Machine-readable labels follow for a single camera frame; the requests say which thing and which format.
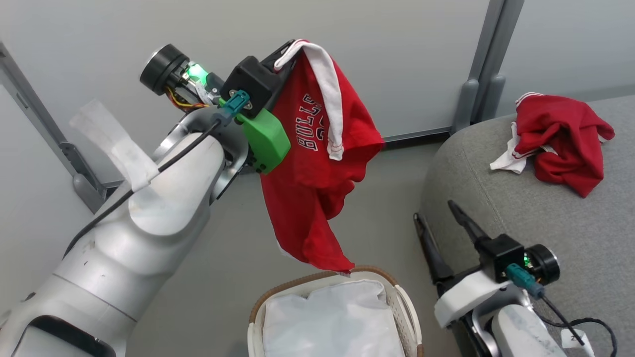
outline orange wire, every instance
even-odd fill
[[[203,103],[197,103],[197,104],[186,104],[186,103],[181,103],[177,100],[177,98],[174,96],[174,93],[172,92],[172,90],[170,89],[170,87],[165,87],[167,94],[168,94],[168,98],[170,100],[170,102],[172,102],[172,104],[174,104],[177,107],[184,107],[184,108],[204,108],[204,107],[209,107],[209,105],[207,104],[203,104]]]

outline laundry basket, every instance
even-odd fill
[[[247,329],[247,345],[250,357],[265,357],[262,344],[262,327],[265,323],[266,302],[274,297],[284,295],[309,296],[314,290],[326,286],[345,283],[353,280],[371,279],[384,285],[386,301],[392,309],[399,339],[406,357],[423,357],[424,347],[421,345],[421,327],[412,301],[408,294],[397,284],[395,279],[385,271],[373,266],[359,266],[352,270],[351,277],[346,278],[331,271],[325,271],[279,285],[258,300],[251,310],[249,328]]]

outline red shirt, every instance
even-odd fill
[[[273,111],[291,149],[278,167],[260,177],[281,248],[320,269],[349,272],[354,264],[342,252],[328,219],[342,211],[344,198],[354,182],[364,179],[366,163],[381,150],[383,140],[337,64],[330,58],[320,61],[333,64],[341,112],[333,111],[337,98],[331,98],[331,90],[323,95],[312,64],[301,53]],[[341,138],[330,130],[333,113],[331,117],[342,118]]]
[[[612,139],[613,128],[588,104],[555,95],[527,93],[518,100],[516,112],[520,136],[516,152],[524,154],[548,144],[557,153],[536,156],[536,177],[588,196],[604,179],[600,141]]]

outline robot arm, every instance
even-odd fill
[[[480,265],[454,274],[415,215],[432,282],[439,294],[434,306],[439,326],[467,335],[479,357],[564,357],[563,350],[534,313],[527,292],[544,294],[535,279],[544,285],[558,280],[560,269],[555,255],[543,245],[525,248],[506,234],[492,239],[456,203],[448,204],[479,252]],[[517,286],[517,270],[509,270],[511,265],[527,278],[524,288]]]
[[[248,57],[223,83],[172,45],[153,54],[141,82],[186,113],[153,155],[160,174],[134,194],[123,183],[46,282],[0,317],[0,356],[125,355],[209,205],[245,165],[269,172],[290,147],[267,110],[284,83],[267,60]]]

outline gray wall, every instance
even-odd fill
[[[382,135],[451,126],[488,0],[4,0],[0,39],[102,182],[119,174],[68,127],[101,100],[146,152],[180,117],[139,82],[150,53],[173,43],[221,76],[290,38],[324,46]]]
[[[49,145],[2,85],[0,70],[0,314],[60,263],[91,213]]]
[[[599,100],[635,93],[635,2],[525,1],[500,72],[498,115],[528,91]]]

